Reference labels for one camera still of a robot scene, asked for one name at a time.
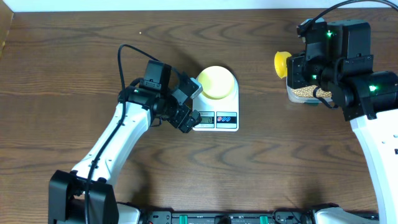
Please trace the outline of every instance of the white digital scale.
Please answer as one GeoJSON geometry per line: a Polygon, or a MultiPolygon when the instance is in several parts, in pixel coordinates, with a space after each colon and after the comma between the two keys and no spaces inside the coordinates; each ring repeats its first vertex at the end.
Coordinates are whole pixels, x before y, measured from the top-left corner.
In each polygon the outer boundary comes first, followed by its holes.
{"type": "Polygon", "coordinates": [[[237,131],[239,129],[239,87],[234,75],[226,68],[204,69],[197,80],[203,91],[193,99],[201,123],[195,131],[237,131]]]}

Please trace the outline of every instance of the plastic container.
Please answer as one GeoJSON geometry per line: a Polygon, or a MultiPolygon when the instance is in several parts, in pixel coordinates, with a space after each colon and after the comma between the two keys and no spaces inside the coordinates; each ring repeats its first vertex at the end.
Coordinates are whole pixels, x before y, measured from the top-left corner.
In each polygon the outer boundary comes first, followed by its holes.
{"type": "MultiPolygon", "coordinates": [[[[287,78],[286,78],[286,90],[287,90],[287,96],[289,97],[289,100],[293,103],[321,103],[320,100],[314,98],[314,97],[299,97],[296,94],[293,93],[291,87],[287,85],[287,78]]],[[[331,102],[331,98],[324,98],[327,102],[331,102]]]]}

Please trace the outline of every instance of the green led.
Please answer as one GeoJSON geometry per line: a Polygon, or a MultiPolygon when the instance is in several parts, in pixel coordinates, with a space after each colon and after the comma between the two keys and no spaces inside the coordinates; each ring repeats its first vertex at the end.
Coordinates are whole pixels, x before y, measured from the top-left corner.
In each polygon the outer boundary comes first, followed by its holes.
{"type": "Polygon", "coordinates": [[[377,90],[377,86],[371,85],[371,86],[369,86],[369,89],[370,89],[371,91],[377,90]]]}

